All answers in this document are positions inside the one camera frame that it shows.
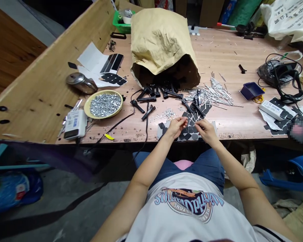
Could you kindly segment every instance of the green basket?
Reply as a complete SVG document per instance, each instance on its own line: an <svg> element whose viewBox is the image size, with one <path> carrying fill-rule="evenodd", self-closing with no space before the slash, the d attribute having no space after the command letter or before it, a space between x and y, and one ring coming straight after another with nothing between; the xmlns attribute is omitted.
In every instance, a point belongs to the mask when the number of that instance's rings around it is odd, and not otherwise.
<svg viewBox="0 0 303 242"><path fill-rule="evenodd" d="M130 24L119 24L118 20L119 20L119 14L118 14L118 11L115 11L112 24L117 27L119 33L130 34L131 25Z"/></svg>

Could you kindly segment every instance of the white plastic bag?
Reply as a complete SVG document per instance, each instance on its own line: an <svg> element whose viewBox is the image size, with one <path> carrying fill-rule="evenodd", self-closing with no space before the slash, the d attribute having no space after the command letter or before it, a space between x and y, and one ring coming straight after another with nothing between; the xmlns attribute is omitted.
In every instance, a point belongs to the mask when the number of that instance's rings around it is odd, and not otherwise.
<svg viewBox="0 0 303 242"><path fill-rule="evenodd" d="M268 34L276 40L294 35L291 42L303 41L303 0L276 0L260 6Z"/></svg>

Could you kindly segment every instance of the pink object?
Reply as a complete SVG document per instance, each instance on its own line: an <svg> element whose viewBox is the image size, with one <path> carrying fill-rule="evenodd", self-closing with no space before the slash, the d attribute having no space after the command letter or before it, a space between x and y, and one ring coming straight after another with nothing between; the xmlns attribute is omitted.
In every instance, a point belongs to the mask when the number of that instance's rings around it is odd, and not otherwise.
<svg viewBox="0 0 303 242"><path fill-rule="evenodd" d="M193 162L188 161L188 160L179 160L174 162L174 164L180 169L180 170L185 170L186 168L190 167Z"/></svg>

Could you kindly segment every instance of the black cable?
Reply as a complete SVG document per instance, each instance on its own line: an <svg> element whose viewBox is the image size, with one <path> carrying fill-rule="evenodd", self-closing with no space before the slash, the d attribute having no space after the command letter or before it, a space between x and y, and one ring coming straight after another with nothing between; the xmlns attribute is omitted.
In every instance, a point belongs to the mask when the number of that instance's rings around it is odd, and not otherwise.
<svg viewBox="0 0 303 242"><path fill-rule="evenodd" d="M274 73L275 73L275 85L274 85L274 86L266 86L266 87L274 87L274 88L276 88L276 89L277 89L277 87L279 87L279 90L281 91L281 93L283 93L284 95L288 95L288 94L286 94L285 92L282 91L282 89L281 89L281 84L279 83L279 80L280 80L283 76L286 76L287 74L289 74L290 72L294 72L293 79L292 79L292 80L289 80L289 81L287 81L287 82L285 82L285 83L283 83L283 84L286 84L286 83L288 83L288 82L291 81L291 82L292 82L292 86L293 86L295 89L299 90L300 88L299 88L299 87L296 87L296 86L294 85L294 82L295 82L295 79L296 79L296 78L299 78L299 75L302 73L302 70L303 70L302 65L301 65L299 62L297 62L297 61L295 61L295 60L293 60L293 59L290 59L290 58L288 58L288 57L286 57L286 56L284 56L284 55L277 54L277 53L271 53L271 54L269 54L269 55L266 57L266 60L265 60L265 63L266 63L267 66L269 66L269 64L267 63L267 59L268 59L268 57L269 57L270 55L279 55L279 56L282 56L282 57L284 57L284 58L286 58L286 59L288 59L288 60L290 60L290 61L295 62L296 64L298 64L298 65L301 67L301 71L298 72L297 70L287 70L287 71L283 72L282 74L280 74L280 75L278 76L278 75L277 75L276 68L275 68L275 66L273 65L272 61L277 61L277 62L280 62L280 61L279 61L279 60L269 60L269 63L271 64L271 66L272 66L272 68L273 68L273 70L274 70ZM258 79L258 86L264 87L264 86L261 86L261 85L259 84L259 80L260 80L260 79L261 79L261 77L259 77L259 79ZM299 106L297 105L297 101L296 101L292 96L290 96L290 95L288 95L288 97L292 99L292 101L295 103L296 107L298 108L298 110L300 111L300 113L301 113L302 116L303 116L303 112L300 110Z"/></svg>
<svg viewBox="0 0 303 242"><path fill-rule="evenodd" d="M140 89L140 90L134 92L134 93L131 95L131 97L130 97L130 102L132 101L133 95L135 95L136 93L141 92L141 91L142 91L142 89ZM127 118L129 118L130 116L134 115L136 110L135 110L135 106L133 106L133 107L134 107L133 113L132 113L132 114L129 114L127 117L125 117L125 118L123 118L122 120L120 120L119 122L117 122L111 129L109 129L108 132L106 132L106 134L110 133L115 127L117 127L119 124L121 124L121 123L122 123L123 121L125 121ZM105 137L104 134L101 136L101 138L100 138L100 139L99 139L91 148L89 148L88 150L86 150L86 152L89 152L90 150L94 149L94 148L98 145L98 143L100 143L100 141L103 139L103 137Z"/></svg>
<svg viewBox="0 0 303 242"><path fill-rule="evenodd" d="M258 83L258 86L264 87L264 86L261 86L261 85L259 84L259 80L260 80L260 79L261 79L261 78L259 78L259 79L258 79L258 82L257 82L257 83Z"/></svg>
<svg viewBox="0 0 303 242"><path fill-rule="evenodd" d="M147 111L149 109L149 101L147 102ZM147 138L148 138L148 116L146 117L146 139L145 142L143 144L143 146L140 148L140 150L138 150L138 152L136 153L135 157L132 159L132 161L137 157L137 155L139 154L139 152L145 147L145 144L147 142Z"/></svg>

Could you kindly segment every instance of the brown paper bag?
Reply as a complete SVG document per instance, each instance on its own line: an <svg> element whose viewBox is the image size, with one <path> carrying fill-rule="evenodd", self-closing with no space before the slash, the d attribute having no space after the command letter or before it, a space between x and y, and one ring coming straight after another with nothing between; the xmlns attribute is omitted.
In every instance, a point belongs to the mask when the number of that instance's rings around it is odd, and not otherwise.
<svg viewBox="0 0 303 242"><path fill-rule="evenodd" d="M200 83L187 19L162 9L150 8L131 19L131 73L140 85L151 84L156 75L171 76L180 88Z"/></svg>

